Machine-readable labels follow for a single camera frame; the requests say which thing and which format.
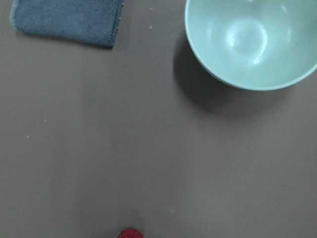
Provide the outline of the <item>red strawberry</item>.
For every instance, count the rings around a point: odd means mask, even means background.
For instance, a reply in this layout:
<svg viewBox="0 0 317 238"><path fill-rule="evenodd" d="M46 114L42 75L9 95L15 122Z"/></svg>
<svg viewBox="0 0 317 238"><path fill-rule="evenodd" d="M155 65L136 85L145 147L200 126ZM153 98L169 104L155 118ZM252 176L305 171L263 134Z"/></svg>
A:
<svg viewBox="0 0 317 238"><path fill-rule="evenodd" d="M126 228L120 232L118 238L144 238L144 236L135 228Z"/></svg>

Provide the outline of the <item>grey folded cloth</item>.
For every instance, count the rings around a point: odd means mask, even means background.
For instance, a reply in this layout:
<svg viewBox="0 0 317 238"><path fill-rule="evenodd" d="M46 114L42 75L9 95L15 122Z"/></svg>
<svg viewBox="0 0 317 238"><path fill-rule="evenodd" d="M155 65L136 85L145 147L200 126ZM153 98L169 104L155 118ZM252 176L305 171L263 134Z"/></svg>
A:
<svg viewBox="0 0 317 238"><path fill-rule="evenodd" d="M15 0L12 27L111 48L119 27L121 0Z"/></svg>

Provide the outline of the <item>mint green bowl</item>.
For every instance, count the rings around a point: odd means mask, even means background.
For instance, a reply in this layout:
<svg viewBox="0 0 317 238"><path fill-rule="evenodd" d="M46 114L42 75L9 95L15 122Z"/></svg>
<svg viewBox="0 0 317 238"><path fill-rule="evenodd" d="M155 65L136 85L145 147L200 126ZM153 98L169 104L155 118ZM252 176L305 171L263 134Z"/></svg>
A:
<svg viewBox="0 0 317 238"><path fill-rule="evenodd" d="M282 89L317 68L314 0L189 0L184 20L196 59L227 85Z"/></svg>

